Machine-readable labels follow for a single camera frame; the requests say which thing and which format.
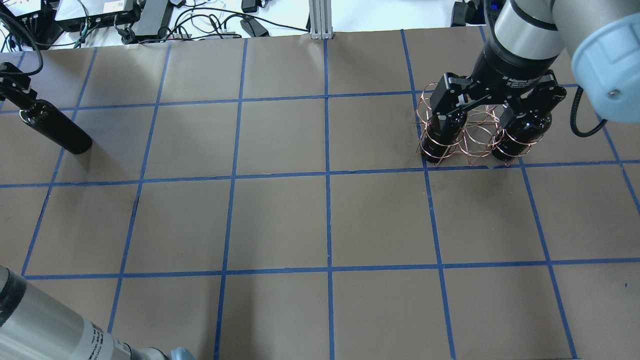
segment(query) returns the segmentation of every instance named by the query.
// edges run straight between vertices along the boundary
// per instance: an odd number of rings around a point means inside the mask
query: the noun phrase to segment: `cable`
[[[4,24],[9,27],[9,31],[12,30],[12,27],[15,27],[16,29],[18,29],[29,40],[29,43],[31,43],[31,48],[35,50],[36,55],[38,56],[38,67],[34,71],[29,71],[24,73],[23,72],[0,72],[0,76],[1,75],[32,76],[32,75],[38,74],[40,71],[42,71],[42,67],[44,66],[44,61],[42,60],[42,53],[40,52],[40,49],[36,44],[36,40],[33,38],[33,34],[27,29],[25,29],[24,27],[22,27],[19,22],[17,22],[16,20],[13,20],[9,15],[3,12],[0,12],[0,18],[2,19]]]
[[[120,35],[120,41],[124,45],[129,44],[137,44],[136,33],[133,32],[130,26],[126,26],[124,29],[120,29],[116,24],[118,24],[118,14],[113,17],[113,27],[116,29],[118,34]]]
[[[231,38],[242,38],[242,35],[236,34],[236,33],[220,33],[220,35],[228,36],[228,37],[231,37]],[[156,43],[156,42],[167,42],[167,41],[195,41],[195,40],[200,40],[200,39],[203,39],[203,38],[216,37],[216,36],[218,36],[218,34],[206,34],[206,35],[202,35],[200,37],[194,37],[194,38],[152,39],[152,40],[143,40],[143,41],[139,42],[139,44],[153,44],[153,43]]]
[[[580,105],[581,98],[582,98],[582,88],[578,86],[578,88],[575,90],[575,96],[573,97],[573,104],[571,105],[571,115],[569,118],[570,119],[569,124],[571,126],[571,131],[573,131],[574,134],[576,134],[581,138],[588,138],[589,136],[600,131],[600,129],[603,128],[607,123],[607,120],[602,119],[600,123],[596,125],[596,127],[587,131],[586,133],[583,133],[582,131],[578,130],[578,126],[576,125],[575,121],[578,115],[578,106]]]
[[[235,12],[235,11],[233,11],[233,10],[227,10],[227,9],[221,9],[221,8],[190,8],[190,9],[187,9],[187,10],[184,10],[183,12],[181,12],[181,13],[180,13],[180,15],[178,15],[178,17],[175,19],[175,21],[176,21],[176,22],[178,22],[178,19],[180,19],[180,17],[182,17],[185,13],[192,12],[192,11],[194,11],[194,10],[215,10],[215,11],[218,11],[218,12],[226,12],[226,13],[233,13],[233,14],[237,14],[237,15],[251,16],[251,17],[253,17],[254,19],[262,20],[262,21],[267,22],[267,23],[269,23],[269,24],[271,24],[271,25],[279,26],[279,27],[281,27],[281,28],[287,28],[287,29],[292,29],[292,30],[298,30],[298,31],[302,31],[302,32],[305,32],[305,33],[308,33],[308,32],[309,32],[307,29],[301,29],[301,28],[296,28],[295,26],[289,26],[289,25],[278,24],[278,23],[276,23],[276,22],[273,22],[273,21],[270,21],[270,20],[264,19],[264,18],[262,18],[262,17],[257,17],[257,16],[253,16],[253,15],[247,15],[247,14],[245,14],[245,13]]]

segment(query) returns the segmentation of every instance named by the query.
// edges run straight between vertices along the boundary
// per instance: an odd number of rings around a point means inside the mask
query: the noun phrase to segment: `black power brick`
[[[251,37],[268,37],[269,36],[269,32],[267,31],[267,29],[264,28],[264,26],[262,26],[262,24],[260,24],[258,22],[258,20],[256,20],[253,17],[245,17],[242,20],[240,20],[240,26],[242,26],[242,28],[251,36]]]
[[[261,0],[242,0],[242,11],[245,13],[255,13]]]

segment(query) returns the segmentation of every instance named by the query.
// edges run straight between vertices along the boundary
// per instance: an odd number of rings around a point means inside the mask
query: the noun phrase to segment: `electronic device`
[[[60,25],[53,20],[56,12],[49,0],[7,0],[0,4],[0,11],[31,30],[35,40],[41,44],[52,44],[62,34]],[[16,43],[30,46],[20,31],[7,24],[4,26],[13,34]],[[49,46],[41,45],[40,48],[46,50]]]
[[[471,75],[445,73],[430,96],[431,114],[420,138],[427,161],[448,157],[464,136],[468,112],[483,105],[506,107],[492,154],[509,162],[528,151],[566,96],[549,70],[565,47],[580,85],[572,131],[587,137],[607,120],[640,122],[640,1],[508,0],[497,19],[491,1],[484,0],[491,33]],[[586,133],[575,125],[581,86],[596,113],[607,119]]]
[[[140,6],[136,0],[80,0],[89,15],[89,27],[130,24],[140,20]],[[56,21],[67,32],[80,31],[84,27],[86,14],[79,0],[60,0]]]
[[[242,11],[245,13],[255,13],[258,11],[258,6],[261,0],[242,0]]]
[[[262,26],[255,17],[247,16],[240,20],[240,26],[249,34],[251,37],[268,37],[269,31]]]
[[[158,34],[161,28],[166,28],[171,20],[173,5],[169,0],[147,0],[142,9],[140,20],[133,25],[133,32],[137,41],[157,40],[163,38],[166,30]]]
[[[3,4],[16,18],[39,12],[42,0],[3,0]]]

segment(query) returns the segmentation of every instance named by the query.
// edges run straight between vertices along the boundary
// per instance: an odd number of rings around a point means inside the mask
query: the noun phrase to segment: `blue tape line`
[[[140,180],[122,180],[122,181],[88,181],[85,183],[54,183],[54,187],[69,187],[69,186],[111,186],[111,185],[130,185],[138,184]]]
[[[576,161],[573,163],[534,163],[527,164],[522,163],[523,167],[536,168],[536,167],[579,167],[579,166],[591,166],[591,165],[615,165],[617,161]]]
[[[383,96],[383,95],[408,95],[413,94],[411,91],[389,91],[389,92],[359,92],[354,94],[327,94],[328,97],[367,97],[367,96]]]
[[[89,76],[91,75],[91,70],[93,69],[93,64],[95,63],[95,57],[98,53],[98,48],[96,47],[93,50],[93,56],[91,57],[91,62],[89,63],[89,67],[86,71],[86,75],[84,77],[84,82],[82,88],[80,89],[80,94],[78,95],[78,101],[76,102],[76,109],[74,110],[74,114],[71,118],[72,122],[76,121],[76,115],[78,112],[78,108],[80,107],[80,102],[82,101],[82,97],[84,96],[84,91],[86,89],[86,85],[89,82]],[[60,164],[62,164],[62,157],[65,153],[64,149],[60,149],[60,154],[58,155],[58,160],[56,162],[56,167],[53,170],[53,174],[51,175],[51,181],[49,181],[49,188],[47,189],[47,196],[45,197],[42,203],[42,209],[40,210],[40,215],[38,216],[38,221],[36,222],[36,227],[33,230],[33,236],[31,237],[31,242],[29,243],[29,248],[27,250],[27,256],[24,258],[24,263],[22,264],[22,276],[24,276],[27,272],[27,267],[29,266],[29,261],[31,260],[31,254],[33,253],[33,247],[36,244],[36,239],[38,238],[38,233],[40,232],[40,226],[42,225],[42,219],[44,217],[44,213],[47,210],[47,205],[49,204],[49,197],[51,196],[51,191],[53,190],[53,184],[56,181],[56,177],[58,176],[58,170],[60,169]]]
[[[521,165],[524,165],[522,158],[518,158],[518,161],[520,162]],[[524,179],[524,184],[525,184],[525,187],[527,188],[527,195],[529,196],[529,202],[531,203],[531,211],[533,211],[533,217],[536,221],[536,227],[538,228],[538,236],[540,237],[540,244],[542,245],[542,251],[544,252],[544,255],[545,255],[545,261],[547,264],[547,268],[549,270],[549,276],[551,278],[551,285],[553,286],[554,293],[556,295],[558,311],[560,312],[560,318],[562,319],[564,333],[566,335],[567,343],[569,345],[569,350],[571,351],[572,358],[577,359],[578,355],[575,351],[575,345],[573,344],[573,336],[571,335],[571,329],[569,328],[569,321],[567,320],[566,313],[564,312],[564,305],[563,305],[562,297],[560,296],[560,289],[556,281],[556,273],[554,271],[553,263],[551,262],[551,256],[549,255],[547,240],[545,239],[545,234],[542,231],[542,223],[540,222],[538,207],[536,206],[536,201],[534,200],[534,197],[533,197],[533,191],[531,190],[531,184],[529,182],[529,176],[527,175],[527,169],[525,168],[525,166],[521,166],[520,170],[522,171],[522,178]]]
[[[49,186],[49,183],[34,183],[34,184],[0,184],[0,189],[5,188],[43,188]]]
[[[335,360],[335,336],[333,325],[333,247],[331,232],[331,161],[329,157],[329,52],[327,39],[323,39],[324,63],[324,170],[326,186],[326,266],[327,306],[329,325],[329,359]]]
[[[544,168],[544,167],[572,167],[572,166],[597,166],[597,165],[616,165],[618,161],[581,161],[575,163],[532,163],[522,165],[519,163],[510,166],[497,165],[492,169],[498,168]],[[638,164],[640,160],[622,160],[622,164]],[[456,170],[487,170],[486,165],[474,166],[451,166],[451,167],[429,167],[430,172],[438,171],[456,171]],[[382,169],[363,169],[363,170],[332,170],[331,175],[351,175],[351,174],[384,174],[399,172],[422,172],[423,168],[382,168]],[[265,179],[270,177],[299,177],[299,176],[324,176],[326,172],[286,172],[276,174],[247,174],[236,175],[236,179]],[[53,183],[54,187],[61,186],[109,186],[109,185],[127,185],[137,183],[171,183],[177,181],[212,181],[212,180],[229,180],[231,176],[194,176],[194,177],[154,177],[151,179],[140,180],[119,180],[119,181],[88,181],[88,182],[65,182]],[[49,186],[49,183],[28,183],[28,184],[0,184],[2,188],[40,188]]]
[[[144,183],[175,183],[177,181],[210,181],[210,180],[229,180],[230,176],[195,176],[195,177],[155,177],[153,179],[144,179]]]
[[[220,358],[220,336],[222,333],[222,315],[225,304],[225,288],[227,285],[227,267],[229,259],[229,243],[231,239],[231,223],[234,207],[234,195],[236,193],[236,171],[238,162],[238,147],[240,144],[240,125],[242,118],[242,103],[244,92],[244,75],[246,72],[246,53],[247,53],[247,39],[244,40],[243,54],[242,54],[242,67],[240,71],[240,90],[238,91],[238,110],[236,117],[236,139],[234,143],[234,162],[231,170],[231,184],[229,187],[229,203],[227,208],[227,230],[225,233],[225,250],[222,257],[222,275],[220,277],[220,295],[218,297],[218,316],[216,318],[216,337],[214,340],[213,358],[218,360]]]
[[[360,266],[334,266],[334,272],[354,271],[394,271],[394,270],[436,270],[438,264],[407,264],[407,265],[360,265]]]
[[[402,43],[404,48],[404,57],[406,59],[406,67],[409,72],[409,82],[411,84],[411,91],[415,93],[415,83],[413,81],[413,70],[411,67],[411,57],[409,56],[409,47],[406,42],[406,36],[404,34],[404,30],[400,30],[400,36],[402,37]],[[412,96],[413,108],[417,108],[418,104],[415,99],[415,96]],[[418,132],[418,137],[420,138],[420,121],[416,115],[415,121],[416,130]],[[433,209],[433,198],[431,196],[431,183],[429,181],[429,171],[431,170],[427,166],[427,161],[424,157],[421,156],[422,159],[422,169],[424,171],[424,184],[427,190],[427,201],[429,204],[429,216],[431,217],[431,231],[433,233],[433,245],[435,247],[436,252],[436,260],[438,262],[438,278],[440,280],[440,292],[442,293],[442,308],[444,312],[444,320],[445,326],[447,327],[447,339],[449,340],[449,353],[451,354],[451,359],[456,360],[456,346],[453,340],[453,329],[451,327],[451,314],[449,311],[449,299],[447,297],[447,285],[444,277],[444,268],[442,267],[442,256],[440,255],[440,242],[438,241],[438,229],[436,226],[436,215]]]
[[[460,166],[460,167],[430,167],[429,171],[456,171],[456,170],[488,170],[486,165]]]
[[[27,280],[117,279],[120,274],[25,275]]]
[[[150,104],[126,104],[126,105],[100,105],[100,106],[85,106],[79,108],[79,110],[112,110],[112,109],[129,109],[129,108],[151,108],[156,106],[154,102]]]
[[[620,155],[618,154],[618,150],[616,150],[616,146],[613,144],[613,140],[611,139],[611,135],[609,134],[609,130],[607,130],[607,126],[604,126],[602,128],[602,131],[604,131],[604,136],[607,138],[607,141],[609,142],[609,146],[611,147],[611,151],[613,152],[613,156],[616,158],[616,163],[620,166],[620,169],[622,169],[622,177],[624,177],[624,179],[625,179],[625,183],[627,184],[627,188],[629,189],[629,193],[631,194],[631,198],[633,199],[634,204],[636,205],[636,210],[640,214],[640,202],[638,201],[638,198],[636,196],[636,191],[634,190],[633,185],[631,185],[631,180],[629,179],[629,176],[627,175],[627,170],[623,166],[623,164],[625,162],[620,160]]]
[[[331,171],[331,175],[351,175],[351,174],[386,174],[386,173],[398,173],[398,172],[422,172],[423,168],[381,168],[381,169],[368,169],[368,170],[334,170]]]
[[[506,261],[501,263],[458,263],[443,264],[445,269],[462,269],[462,268],[511,268],[518,266],[544,266],[546,261]]]
[[[160,105],[160,97],[162,96],[162,89],[164,87],[166,70],[169,66],[170,54],[171,54],[171,43],[168,44],[166,49],[166,54],[164,56],[164,67],[163,67],[162,75],[160,77],[160,85],[158,87],[156,103],[154,104],[154,114],[151,119],[151,125],[149,126],[149,135],[147,137],[147,146],[145,147],[145,155],[142,159],[142,166],[140,167],[140,179],[138,180],[138,189],[136,190],[136,198],[133,201],[133,207],[131,209],[131,218],[129,219],[127,239],[125,241],[124,250],[122,252],[122,261],[120,262],[120,273],[118,277],[118,284],[116,285],[115,296],[113,297],[113,305],[111,306],[111,315],[109,317],[109,326],[107,328],[107,332],[113,331],[113,322],[115,321],[116,311],[118,310],[118,301],[120,300],[120,290],[122,289],[122,279],[124,278],[123,274],[127,266],[127,258],[129,257],[129,247],[131,246],[131,236],[133,235],[133,225],[136,221],[136,214],[138,213],[138,203],[140,202],[140,194],[142,193],[143,180],[145,178],[145,171],[147,169],[147,160],[149,157],[149,149],[151,148],[151,140],[153,138],[154,128],[156,126],[158,106]]]
[[[486,43],[486,35],[484,35],[484,29],[482,26],[478,26],[478,29],[480,30],[480,36],[482,37],[482,42]]]
[[[600,258],[600,259],[567,259],[551,260],[554,266],[565,265],[596,265],[596,264],[629,264],[640,263],[640,258]],[[546,266],[547,261],[507,261],[496,263],[446,263],[438,264],[403,264],[403,265],[357,265],[357,266],[332,266],[332,272],[370,272],[370,271],[396,271],[396,270],[438,270],[457,268],[511,268],[527,266]],[[262,274],[295,274],[328,272],[328,267],[310,268],[263,268],[242,270],[201,270],[190,272],[137,272],[124,273],[123,278],[155,278],[155,277],[187,277],[187,276],[226,276],[233,275],[262,275]],[[53,274],[53,275],[26,275],[27,280],[60,280],[60,279],[117,279],[120,274]]]

